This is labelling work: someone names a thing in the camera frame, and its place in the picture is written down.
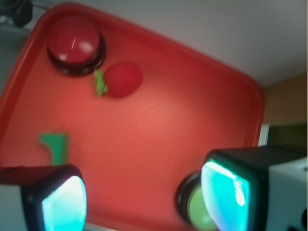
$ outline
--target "teal light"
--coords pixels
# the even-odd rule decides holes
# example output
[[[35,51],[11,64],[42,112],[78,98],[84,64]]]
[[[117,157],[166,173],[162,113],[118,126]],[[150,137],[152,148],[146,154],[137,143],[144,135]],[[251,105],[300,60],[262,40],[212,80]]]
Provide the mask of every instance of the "teal light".
[[[201,171],[205,206],[218,229],[245,231],[248,225],[249,182],[215,161]]]
[[[87,216],[83,180],[72,176],[42,201],[46,231],[81,231]]]

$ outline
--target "red tray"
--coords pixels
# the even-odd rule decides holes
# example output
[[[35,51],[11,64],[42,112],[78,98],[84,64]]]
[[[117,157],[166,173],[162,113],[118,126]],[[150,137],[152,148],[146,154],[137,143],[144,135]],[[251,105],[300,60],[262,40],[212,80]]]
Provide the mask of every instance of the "red tray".
[[[132,95],[97,98],[93,76],[57,71],[52,24],[82,15],[104,35],[101,70],[136,62]],[[174,197],[214,148],[257,145],[263,98],[248,76],[121,19],[77,4],[48,11],[28,38],[0,99],[0,166],[50,165],[44,132],[69,134],[68,161],[83,173],[88,222],[118,230],[189,230]]]

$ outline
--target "button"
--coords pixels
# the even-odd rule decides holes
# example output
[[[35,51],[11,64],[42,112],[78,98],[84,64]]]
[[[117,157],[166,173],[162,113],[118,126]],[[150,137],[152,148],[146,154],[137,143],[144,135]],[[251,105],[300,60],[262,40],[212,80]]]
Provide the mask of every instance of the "button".
[[[89,19],[67,16],[51,27],[47,47],[52,62],[65,74],[87,74],[105,58],[105,42]]]

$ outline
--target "green object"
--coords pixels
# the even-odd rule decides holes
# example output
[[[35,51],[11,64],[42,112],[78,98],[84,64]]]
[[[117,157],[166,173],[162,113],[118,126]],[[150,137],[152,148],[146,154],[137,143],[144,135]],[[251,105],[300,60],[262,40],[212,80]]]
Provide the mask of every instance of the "green object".
[[[57,133],[41,134],[39,141],[50,149],[52,154],[51,165],[64,165],[67,163],[68,135]]]
[[[187,214],[192,225],[197,230],[216,230],[217,227],[205,207],[201,185],[192,191],[187,204]]]
[[[108,92],[108,86],[105,83],[102,71],[95,70],[93,74],[97,97],[101,97],[103,94]]]

